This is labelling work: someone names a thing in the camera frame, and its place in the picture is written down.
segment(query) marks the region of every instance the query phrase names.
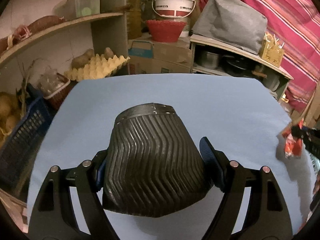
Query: bucket handle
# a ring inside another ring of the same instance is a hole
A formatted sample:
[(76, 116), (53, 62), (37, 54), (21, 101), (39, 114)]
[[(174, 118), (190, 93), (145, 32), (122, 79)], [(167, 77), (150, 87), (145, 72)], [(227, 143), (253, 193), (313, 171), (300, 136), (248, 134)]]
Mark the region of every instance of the bucket handle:
[(180, 17), (180, 16), (171, 16), (171, 15), (161, 15), (161, 14), (159, 14), (159, 13), (156, 12), (155, 8), (153, 7), (153, 2), (154, 2), (154, 0), (152, 0), (152, 9), (153, 9), (153, 11), (154, 11), (157, 15), (159, 15), (159, 16), (161, 16), (161, 17), (164, 17), (164, 18), (175, 18), (175, 19), (177, 19), (177, 18), (185, 18), (185, 17), (188, 17), (188, 16), (193, 12), (193, 10), (194, 10), (195, 7), (196, 7), (196, 1), (195, 1), (195, 4), (193, 5), (193, 8), (192, 8), (191, 12), (189, 12), (187, 15), (181, 16), (181, 17)]

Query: black ribbed vase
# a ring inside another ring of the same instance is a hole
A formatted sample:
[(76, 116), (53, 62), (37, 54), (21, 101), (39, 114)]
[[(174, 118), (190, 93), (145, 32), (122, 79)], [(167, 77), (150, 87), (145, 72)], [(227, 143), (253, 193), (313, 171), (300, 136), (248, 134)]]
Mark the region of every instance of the black ribbed vase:
[(104, 180), (105, 209), (161, 217), (202, 199), (203, 160), (172, 106), (144, 104), (116, 118)]

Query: green round object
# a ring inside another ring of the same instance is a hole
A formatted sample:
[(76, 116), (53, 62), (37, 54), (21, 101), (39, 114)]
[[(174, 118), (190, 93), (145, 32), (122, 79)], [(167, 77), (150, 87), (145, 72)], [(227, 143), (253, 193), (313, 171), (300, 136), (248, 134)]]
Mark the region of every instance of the green round object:
[(91, 9), (89, 7), (84, 7), (81, 10), (81, 15), (82, 16), (87, 16), (87, 15), (91, 15)]

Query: blue plastic basket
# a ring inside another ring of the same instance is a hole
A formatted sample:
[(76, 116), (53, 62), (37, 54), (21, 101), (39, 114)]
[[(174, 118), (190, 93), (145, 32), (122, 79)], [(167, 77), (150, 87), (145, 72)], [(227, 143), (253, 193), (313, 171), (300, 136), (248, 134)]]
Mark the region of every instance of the blue plastic basket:
[(0, 183), (3, 190), (11, 191), (16, 187), (25, 166), (36, 155), (52, 122), (43, 97), (36, 96), (28, 105), (25, 117), (0, 149)]

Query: gray cloth cover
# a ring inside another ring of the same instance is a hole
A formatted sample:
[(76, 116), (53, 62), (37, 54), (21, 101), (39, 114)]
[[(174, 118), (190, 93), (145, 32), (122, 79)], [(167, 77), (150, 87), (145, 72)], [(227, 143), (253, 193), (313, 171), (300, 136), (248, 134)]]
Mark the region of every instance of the gray cloth cover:
[(266, 28), (267, 18), (240, 0), (209, 0), (192, 30), (258, 54)]

